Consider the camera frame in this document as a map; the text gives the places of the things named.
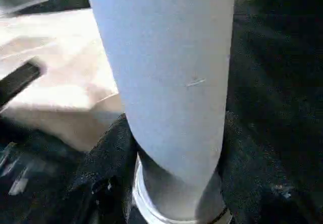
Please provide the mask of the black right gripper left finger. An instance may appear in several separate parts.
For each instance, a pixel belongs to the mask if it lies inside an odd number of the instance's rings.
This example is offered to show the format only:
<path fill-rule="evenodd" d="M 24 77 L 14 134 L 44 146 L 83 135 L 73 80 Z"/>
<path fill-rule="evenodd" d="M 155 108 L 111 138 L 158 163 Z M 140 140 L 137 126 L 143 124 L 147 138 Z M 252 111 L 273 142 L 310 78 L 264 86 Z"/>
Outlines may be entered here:
<path fill-rule="evenodd" d="M 99 223 L 127 223 L 137 143 L 125 114 L 114 121 L 76 171 L 70 193 L 82 190 L 81 206 L 73 223 L 89 223 L 94 212 Z"/>

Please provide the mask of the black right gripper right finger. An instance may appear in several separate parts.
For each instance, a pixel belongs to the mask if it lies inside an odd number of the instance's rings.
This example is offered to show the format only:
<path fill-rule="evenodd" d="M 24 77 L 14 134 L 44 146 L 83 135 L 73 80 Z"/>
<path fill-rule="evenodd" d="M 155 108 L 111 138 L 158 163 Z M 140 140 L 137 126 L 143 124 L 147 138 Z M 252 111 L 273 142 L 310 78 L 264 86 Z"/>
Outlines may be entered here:
<path fill-rule="evenodd" d="M 322 223 L 322 158 L 313 146 L 278 143 L 229 111 L 219 173 L 234 223 Z"/>

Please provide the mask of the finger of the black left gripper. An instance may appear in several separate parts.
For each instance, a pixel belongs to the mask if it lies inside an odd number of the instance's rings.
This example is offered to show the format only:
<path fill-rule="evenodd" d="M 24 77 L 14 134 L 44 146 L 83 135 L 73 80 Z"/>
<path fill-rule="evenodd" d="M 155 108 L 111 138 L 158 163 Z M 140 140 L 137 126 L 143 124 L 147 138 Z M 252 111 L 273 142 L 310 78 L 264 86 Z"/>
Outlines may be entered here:
<path fill-rule="evenodd" d="M 1 108 L 47 71 L 37 58 L 26 60 L 21 66 L 1 79 Z"/>

